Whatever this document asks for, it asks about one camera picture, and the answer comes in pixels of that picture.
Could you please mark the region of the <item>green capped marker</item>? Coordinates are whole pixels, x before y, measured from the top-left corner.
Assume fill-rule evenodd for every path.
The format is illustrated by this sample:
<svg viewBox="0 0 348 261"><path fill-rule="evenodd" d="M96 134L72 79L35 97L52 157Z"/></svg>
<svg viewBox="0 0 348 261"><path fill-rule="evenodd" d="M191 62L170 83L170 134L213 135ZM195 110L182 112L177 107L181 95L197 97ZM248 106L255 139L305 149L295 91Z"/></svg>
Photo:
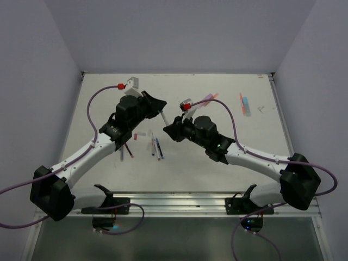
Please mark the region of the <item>green capped marker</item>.
<svg viewBox="0 0 348 261"><path fill-rule="evenodd" d="M164 112L161 111L161 112L160 112L160 115L162 116L162 119L163 119L165 125L168 126L168 125L169 125L169 122L168 122L168 120L167 120L167 118L166 118Z"/></svg>

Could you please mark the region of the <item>pink capped marker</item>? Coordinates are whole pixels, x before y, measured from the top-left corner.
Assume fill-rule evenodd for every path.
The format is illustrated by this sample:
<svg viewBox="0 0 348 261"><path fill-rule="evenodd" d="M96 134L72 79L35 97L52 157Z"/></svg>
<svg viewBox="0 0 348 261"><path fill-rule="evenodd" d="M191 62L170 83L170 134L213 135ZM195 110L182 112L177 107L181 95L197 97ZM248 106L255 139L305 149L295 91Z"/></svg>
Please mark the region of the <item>pink capped marker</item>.
<svg viewBox="0 0 348 261"><path fill-rule="evenodd" d="M155 154L156 154L157 160L161 160L161 156L160 156L159 149L158 149L156 141L154 141L154 149L155 149Z"/></svg>

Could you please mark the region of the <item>white blue-tipped marker pen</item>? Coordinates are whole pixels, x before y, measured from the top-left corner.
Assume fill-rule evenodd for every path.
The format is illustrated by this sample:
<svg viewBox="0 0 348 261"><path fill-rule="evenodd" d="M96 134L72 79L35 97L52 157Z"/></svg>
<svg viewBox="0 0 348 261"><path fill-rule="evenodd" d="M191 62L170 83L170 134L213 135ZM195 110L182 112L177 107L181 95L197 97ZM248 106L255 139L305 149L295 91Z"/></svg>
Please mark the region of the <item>white blue-tipped marker pen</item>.
<svg viewBox="0 0 348 261"><path fill-rule="evenodd" d="M154 142L154 136L153 133L150 133L150 137L151 137L151 151L152 151L152 156L155 156L156 154L156 146L155 146L155 142Z"/></svg>

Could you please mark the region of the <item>blue pen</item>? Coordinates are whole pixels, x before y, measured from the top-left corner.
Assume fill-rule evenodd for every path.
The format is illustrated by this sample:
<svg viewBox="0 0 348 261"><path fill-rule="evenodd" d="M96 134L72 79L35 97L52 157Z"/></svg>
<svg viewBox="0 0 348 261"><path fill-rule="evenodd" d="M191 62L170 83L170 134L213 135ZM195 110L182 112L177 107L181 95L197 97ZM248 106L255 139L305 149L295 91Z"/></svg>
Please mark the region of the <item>blue pen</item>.
<svg viewBox="0 0 348 261"><path fill-rule="evenodd" d="M163 152L162 152L162 150L161 150L161 146L160 146L159 140L158 140L157 137L155 137L155 140L156 140L156 143L157 143L157 148L158 148L160 157L161 157L161 159L164 159L164 155L163 155Z"/></svg>

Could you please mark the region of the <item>red pen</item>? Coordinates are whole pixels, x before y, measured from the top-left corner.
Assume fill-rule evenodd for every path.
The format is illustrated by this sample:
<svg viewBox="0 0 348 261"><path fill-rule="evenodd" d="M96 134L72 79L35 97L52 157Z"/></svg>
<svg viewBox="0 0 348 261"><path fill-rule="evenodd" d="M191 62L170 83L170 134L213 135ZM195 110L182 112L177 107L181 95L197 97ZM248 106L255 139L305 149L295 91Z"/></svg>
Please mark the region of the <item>red pen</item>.
<svg viewBox="0 0 348 261"><path fill-rule="evenodd" d="M125 148L126 148L128 154L130 155L130 157L131 157L131 158L134 158L134 155L133 155L133 153L131 152L129 146L128 146L127 144L125 144L124 146L125 146Z"/></svg>

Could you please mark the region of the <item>purple highlighter pen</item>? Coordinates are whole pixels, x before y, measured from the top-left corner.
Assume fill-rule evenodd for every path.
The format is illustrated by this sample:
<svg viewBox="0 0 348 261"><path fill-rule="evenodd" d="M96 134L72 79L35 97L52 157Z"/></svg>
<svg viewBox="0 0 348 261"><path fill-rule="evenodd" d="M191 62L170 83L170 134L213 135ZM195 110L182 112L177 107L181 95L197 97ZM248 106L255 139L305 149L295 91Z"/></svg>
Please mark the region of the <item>purple highlighter pen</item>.
<svg viewBox="0 0 348 261"><path fill-rule="evenodd" d="M120 161L122 162L124 160L124 147L120 148Z"/></svg>

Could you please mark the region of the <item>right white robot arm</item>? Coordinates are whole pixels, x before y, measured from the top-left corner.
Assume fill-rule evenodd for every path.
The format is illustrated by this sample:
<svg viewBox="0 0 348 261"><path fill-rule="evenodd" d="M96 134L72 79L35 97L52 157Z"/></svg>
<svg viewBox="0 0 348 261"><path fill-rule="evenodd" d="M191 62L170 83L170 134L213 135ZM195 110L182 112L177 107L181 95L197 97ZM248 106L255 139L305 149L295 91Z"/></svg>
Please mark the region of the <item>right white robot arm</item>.
<svg viewBox="0 0 348 261"><path fill-rule="evenodd" d="M199 116L195 120L178 116L163 131L176 142L187 139L199 145L215 162L245 167L274 180L267 185L253 184L242 197L231 200L230 204L238 214L252 214L278 203L307 210L321 183L319 175L303 155L250 154L246 147L239 148L236 140L220 134L216 124L207 116Z"/></svg>

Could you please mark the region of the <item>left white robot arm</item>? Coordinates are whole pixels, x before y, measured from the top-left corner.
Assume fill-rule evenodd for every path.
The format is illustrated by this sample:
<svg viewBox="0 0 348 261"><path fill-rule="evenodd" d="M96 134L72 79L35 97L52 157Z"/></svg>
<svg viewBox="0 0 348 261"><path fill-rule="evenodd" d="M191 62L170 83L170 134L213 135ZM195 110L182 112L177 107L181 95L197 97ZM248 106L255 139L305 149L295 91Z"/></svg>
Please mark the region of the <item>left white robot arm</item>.
<svg viewBox="0 0 348 261"><path fill-rule="evenodd" d="M132 137L132 131L145 119L156 117L167 102L150 96L125 95L120 98L115 112L98 130L94 138L79 151L59 164L34 172L30 201L54 221L60 221L74 209L97 209L108 213L116 205L111 192L94 185L90 194L78 194L73 187L92 167L120 149Z"/></svg>

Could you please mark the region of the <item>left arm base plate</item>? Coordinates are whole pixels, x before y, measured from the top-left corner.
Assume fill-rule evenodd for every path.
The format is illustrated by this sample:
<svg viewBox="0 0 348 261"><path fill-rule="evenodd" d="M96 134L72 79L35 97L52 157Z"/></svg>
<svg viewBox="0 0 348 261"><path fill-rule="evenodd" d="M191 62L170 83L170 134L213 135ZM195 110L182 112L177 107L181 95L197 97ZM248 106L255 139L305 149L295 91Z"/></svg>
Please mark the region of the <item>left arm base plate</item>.
<svg viewBox="0 0 348 261"><path fill-rule="evenodd" d="M100 207L83 208L81 213L92 215L128 215L130 202L130 198L127 197L107 198Z"/></svg>

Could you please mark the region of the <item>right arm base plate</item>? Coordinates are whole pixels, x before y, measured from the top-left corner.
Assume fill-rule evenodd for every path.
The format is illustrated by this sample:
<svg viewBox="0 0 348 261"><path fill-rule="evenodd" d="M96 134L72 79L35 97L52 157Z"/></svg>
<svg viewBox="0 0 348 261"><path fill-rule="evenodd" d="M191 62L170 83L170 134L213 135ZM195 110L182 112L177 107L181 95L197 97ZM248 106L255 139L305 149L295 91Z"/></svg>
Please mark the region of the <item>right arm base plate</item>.
<svg viewBox="0 0 348 261"><path fill-rule="evenodd" d="M227 215L247 215L266 207L267 206L259 207L248 198L225 198L225 210Z"/></svg>

